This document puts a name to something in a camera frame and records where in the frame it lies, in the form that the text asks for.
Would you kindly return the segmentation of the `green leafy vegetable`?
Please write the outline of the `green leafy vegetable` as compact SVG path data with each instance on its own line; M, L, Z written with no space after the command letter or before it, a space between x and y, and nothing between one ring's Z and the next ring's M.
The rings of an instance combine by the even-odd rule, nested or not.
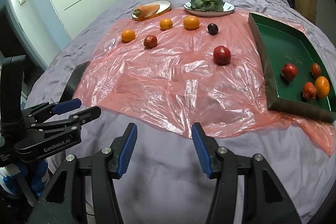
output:
M191 9L205 12L222 12L224 11L223 0L191 0Z

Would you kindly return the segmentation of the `carrot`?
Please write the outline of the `carrot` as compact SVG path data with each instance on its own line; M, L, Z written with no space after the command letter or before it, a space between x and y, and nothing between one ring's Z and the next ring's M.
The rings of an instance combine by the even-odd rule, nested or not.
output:
M134 9L133 15L138 18L144 18L155 14L159 10L159 8L159 4L138 6Z

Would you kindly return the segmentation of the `small red fruit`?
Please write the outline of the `small red fruit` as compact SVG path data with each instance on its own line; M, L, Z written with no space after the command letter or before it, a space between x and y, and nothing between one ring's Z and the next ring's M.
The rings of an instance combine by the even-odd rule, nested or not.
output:
M317 95L317 89L312 82L307 82L303 85L302 96L306 101L315 100Z
M310 73L314 77L315 80L318 79L318 77L321 76L321 72L322 72L322 70L321 70L321 67L318 63L314 63L314 64L311 65Z

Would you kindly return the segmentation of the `pink plastic sheet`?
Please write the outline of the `pink plastic sheet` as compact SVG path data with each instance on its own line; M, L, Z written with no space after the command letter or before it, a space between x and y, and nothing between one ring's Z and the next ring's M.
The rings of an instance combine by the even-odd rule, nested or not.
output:
M75 97L87 106L126 114L185 138L195 122L216 138L296 124L325 153L334 153L333 125L268 110L247 10L202 18L191 31L183 26L186 15L181 9L168 12L173 27L165 31L158 18L117 21L94 48ZM218 34L209 34L210 23L218 26ZM121 33L127 29L136 37L124 43ZM156 47L144 47L148 35L157 37ZM214 61L217 46L230 50L228 65Z

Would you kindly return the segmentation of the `orange right back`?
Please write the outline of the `orange right back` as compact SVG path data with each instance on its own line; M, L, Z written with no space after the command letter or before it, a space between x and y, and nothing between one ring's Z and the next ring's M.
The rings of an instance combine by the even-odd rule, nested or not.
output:
M200 21L196 16L186 16L183 19L183 26L187 30L196 30L199 28Z

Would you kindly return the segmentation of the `white oval plate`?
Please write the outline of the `white oval plate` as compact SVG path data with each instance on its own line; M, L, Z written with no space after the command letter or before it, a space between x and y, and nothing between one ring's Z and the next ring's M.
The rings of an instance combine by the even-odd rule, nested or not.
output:
M186 2L183 5L183 8L187 12L189 12L189 13L191 13L193 15L202 16L202 17L208 17L208 18L229 15L229 14L232 14L234 12L234 10L235 10L234 5L232 5L230 3L227 3L227 2L225 2L224 5L223 5L223 11L219 11L219 12L216 12L216 11L197 11L197 10L193 10L191 8L191 2Z

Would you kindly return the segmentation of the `green tray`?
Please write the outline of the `green tray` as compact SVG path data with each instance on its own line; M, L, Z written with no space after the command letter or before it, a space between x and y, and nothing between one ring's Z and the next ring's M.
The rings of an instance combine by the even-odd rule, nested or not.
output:
M335 91L330 84L325 99L307 102L302 96L303 85L314 82L310 66L318 63L322 76L329 74L306 35L285 23L250 13L248 23L260 55L265 79L266 101L269 110L333 123L335 121ZM286 63L297 67L295 79L288 82L281 74Z

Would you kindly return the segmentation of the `orange middle back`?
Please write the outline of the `orange middle back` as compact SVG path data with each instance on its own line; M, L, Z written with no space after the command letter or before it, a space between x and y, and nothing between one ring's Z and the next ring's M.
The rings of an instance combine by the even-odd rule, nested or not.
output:
M169 18L163 18L159 22L160 29L165 31L173 27L173 21Z

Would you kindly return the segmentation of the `round orange-rimmed plate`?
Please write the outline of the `round orange-rimmed plate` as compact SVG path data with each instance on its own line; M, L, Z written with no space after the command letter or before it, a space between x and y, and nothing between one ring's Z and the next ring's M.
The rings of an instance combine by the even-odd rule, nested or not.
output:
M171 10L171 2L170 1L166 1L166 0L161 0L161 1L153 1L153 2L149 2L147 4L144 4L144 5L153 5L153 4L159 4L160 5L160 8L159 10L151 15L151 16L147 16L147 17L144 17L144 18L138 18L136 16L133 15L133 12L131 14L131 18L133 20L136 20L136 21L142 21L142 20L147 20L147 19L151 19L151 18L155 18L157 16L160 16L168 11Z

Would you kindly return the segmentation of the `dark plum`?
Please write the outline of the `dark plum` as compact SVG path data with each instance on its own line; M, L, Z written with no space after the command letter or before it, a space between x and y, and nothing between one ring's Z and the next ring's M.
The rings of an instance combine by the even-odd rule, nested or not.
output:
M214 24L214 23L210 23L207 26L207 30L208 30L208 32L209 32L210 35L216 35L219 32L218 26L216 24Z

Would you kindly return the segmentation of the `red pomegranate-like fruit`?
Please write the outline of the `red pomegranate-like fruit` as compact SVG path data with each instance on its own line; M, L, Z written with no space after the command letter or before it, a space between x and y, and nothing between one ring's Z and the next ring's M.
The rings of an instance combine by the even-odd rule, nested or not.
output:
M157 46L158 40L154 35L148 35L143 41L143 45L146 49L151 49Z

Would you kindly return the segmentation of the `red apple with stem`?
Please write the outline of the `red apple with stem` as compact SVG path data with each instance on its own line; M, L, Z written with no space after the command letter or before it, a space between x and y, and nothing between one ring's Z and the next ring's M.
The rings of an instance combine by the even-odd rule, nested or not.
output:
M297 75L297 67L291 63L286 63L281 69L281 74L288 82L291 82L295 79Z

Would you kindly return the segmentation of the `black smartphone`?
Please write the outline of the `black smartphone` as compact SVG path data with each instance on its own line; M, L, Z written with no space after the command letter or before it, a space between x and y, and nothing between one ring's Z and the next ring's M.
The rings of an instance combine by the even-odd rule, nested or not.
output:
M70 75L70 78L64 88L64 91L60 97L59 102L66 102L71 100L74 97L74 94L76 92L76 89L78 85L80 84L81 78L87 69L88 65L90 64L89 61L84 62L82 64L77 65L73 72Z

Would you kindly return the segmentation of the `shiny red apple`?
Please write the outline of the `shiny red apple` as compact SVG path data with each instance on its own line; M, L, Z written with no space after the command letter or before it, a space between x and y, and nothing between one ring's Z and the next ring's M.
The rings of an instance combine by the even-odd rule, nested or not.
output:
M231 62L231 52L225 46L217 46L213 51L213 59L217 65L228 65Z

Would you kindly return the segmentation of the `large orange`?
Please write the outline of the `large orange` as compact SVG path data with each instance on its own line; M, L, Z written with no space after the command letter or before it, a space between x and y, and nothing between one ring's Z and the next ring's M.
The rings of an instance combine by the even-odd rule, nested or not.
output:
M315 88L318 98L325 99L330 92L330 84L328 79L324 76L319 76L315 81Z

